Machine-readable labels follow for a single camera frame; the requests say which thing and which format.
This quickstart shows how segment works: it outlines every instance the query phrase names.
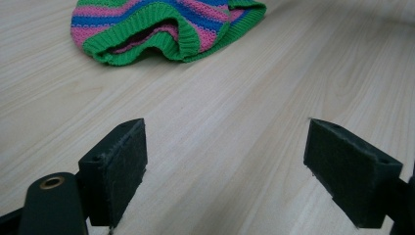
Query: green knitted trim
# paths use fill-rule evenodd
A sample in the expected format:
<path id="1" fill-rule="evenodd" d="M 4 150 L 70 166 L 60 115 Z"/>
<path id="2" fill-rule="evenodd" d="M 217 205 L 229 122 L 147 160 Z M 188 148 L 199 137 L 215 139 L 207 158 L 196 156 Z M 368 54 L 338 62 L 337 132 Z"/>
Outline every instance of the green knitted trim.
<path id="1" fill-rule="evenodd" d="M 124 5 L 128 0 L 80 0 L 77 2 L 76 6 L 100 6 L 100 7 L 109 7 L 117 8 Z"/>
<path id="2" fill-rule="evenodd" d="M 174 41 L 171 35 L 156 33 L 146 43 L 124 53 L 110 53 L 112 48 L 121 45 L 132 35 L 165 20 L 177 21 L 178 42 Z M 82 48 L 86 54 L 93 56 L 101 63 L 123 66 L 132 63 L 147 47 L 158 47 L 170 60 L 180 61 L 198 54 L 200 44 L 198 33 L 176 9 L 168 4 L 152 3 L 135 12 L 127 20 L 88 38 L 82 44 Z"/>
<path id="3" fill-rule="evenodd" d="M 252 27 L 254 27 L 260 20 L 262 20 L 263 15 L 265 14 L 265 11 L 266 11 L 265 5 L 256 3 L 256 7 L 253 9 L 250 9 L 250 11 L 242 19 L 240 19 L 237 23 L 231 25 L 229 29 L 225 31 L 225 35 L 213 47 L 211 47 L 209 50 L 203 53 L 200 53 L 196 56 L 187 57 L 183 61 L 193 62 L 193 61 L 199 60 L 201 58 L 211 55 L 217 50 L 238 40 L 245 33 L 247 33 Z"/>

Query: striped knitted fabric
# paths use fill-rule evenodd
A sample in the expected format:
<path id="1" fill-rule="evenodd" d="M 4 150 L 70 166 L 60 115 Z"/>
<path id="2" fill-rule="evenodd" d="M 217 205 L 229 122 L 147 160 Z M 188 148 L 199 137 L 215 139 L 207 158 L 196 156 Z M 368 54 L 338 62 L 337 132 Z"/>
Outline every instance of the striped knitted fabric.
<path id="1" fill-rule="evenodd" d="M 147 48 L 192 62 L 240 38 L 265 10 L 254 0 L 79 0 L 70 33 L 101 63 L 128 65 Z"/>

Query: knitted hat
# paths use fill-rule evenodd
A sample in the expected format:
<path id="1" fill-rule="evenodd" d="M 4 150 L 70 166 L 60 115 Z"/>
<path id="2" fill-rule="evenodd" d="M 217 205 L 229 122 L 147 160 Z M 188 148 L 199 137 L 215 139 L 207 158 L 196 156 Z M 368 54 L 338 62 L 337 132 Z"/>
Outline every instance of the knitted hat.
<path id="1" fill-rule="evenodd" d="M 192 62 L 236 41 L 265 10 L 253 0 L 79 0 L 70 33 L 101 63 L 124 66 L 147 48 Z"/>

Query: wooden table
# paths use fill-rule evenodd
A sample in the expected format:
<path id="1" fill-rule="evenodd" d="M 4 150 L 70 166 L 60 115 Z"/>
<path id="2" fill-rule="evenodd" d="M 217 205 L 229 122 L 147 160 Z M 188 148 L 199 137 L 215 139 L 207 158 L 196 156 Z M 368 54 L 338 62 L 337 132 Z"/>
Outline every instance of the wooden table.
<path id="1" fill-rule="evenodd" d="M 389 234 L 389 218 L 356 229 L 302 158 L 321 118 L 412 175 L 415 1 L 263 2 L 260 24 L 205 59 L 114 68 L 72 43 L 74 0 L 1 1 L 0 214 L 144 118 L 148 171 L 115 234 Z"/>

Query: pink stripe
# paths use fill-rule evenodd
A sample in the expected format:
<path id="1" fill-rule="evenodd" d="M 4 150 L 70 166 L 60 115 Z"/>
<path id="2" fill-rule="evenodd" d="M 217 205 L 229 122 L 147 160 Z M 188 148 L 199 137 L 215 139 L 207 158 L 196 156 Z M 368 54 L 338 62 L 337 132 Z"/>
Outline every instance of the pink stripe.
<path id="1" fill-rule="evenodd" d="M 231 22 L 234 22 L 239 17 L 241 17 L 242 14 L 244 14 L 244 9 L 235 9 L 231 11 Z"/>
<path id="2" fill-rule="evenodd" d="M 132 8 L 135 4 L 141 1 L 142 0 L 129 0 L 124 5 L 118 8 L 92 7 L 92 6 L 77 7 L 73 10 L 73 15 L 83 16 L 83 17 L 120 16 L 124 14 L 126 11 L 128 11 L 128 9 Z"/>
<path id="3" fill-rule="evenodd" d="M 133 48 L 134 46 L 138 46 L 143 44 L 145 41 L 149 40 L 153 35 L 155 35 L 158 32 L 168 32 L 175 41 L 178 40 L 178 31 L 177 31 L 177 26 L 173 25 L 173 24 L 165 24 L 163 26 L 157 27 L 155 28 L 152 33 L 150 33 L 148 36 L 146 36 L 145 38 L 139 40 L 139 41 L 134 41 L 134 39 L 131 39 L 131 42 L 128 43 L 125 47 L 120 48 L 120 49 L 116 49 L 113 51 L 113 53 L 115 54 L 120 54 L 123 52 L 126 52 L 128 50 L 130 50 L 131 48 Z"/>
<path id="4" fill-rule="evenodd" d="M 183 3 L 185 6 L 191 8 L 194 12 L 200 14 L 203 17 L 224 23 L 229 20 L 229 15 L 217 7 L 213 7 L 211 5 L 195 0 L 178 0 L 177 2 Z"/>
<path id="5" fill-rule="evenodd" d="M 199 49 L 199 52 L 205 52 L 208 49 L 210 49 L 213 46 L 214 41 L 216 40 L 216 33 L 214 31 L 206 30 L 202 27 L 199 27 L 194 23 L 188 23 L 193 26 L 201 40 L 201 47 Z"/>
<path id="6" fill-rule="evenodd" d="M 83 42 L 88 39 L 89 37 L 98 34 L 105 29 L 109 28 L 109 26 L 101 26 L 101 27 L 72 27 L 70 29 L 70 34 L 72 35 L 73 41 L 75 42 L 76 46 L 82 48 Z"/>

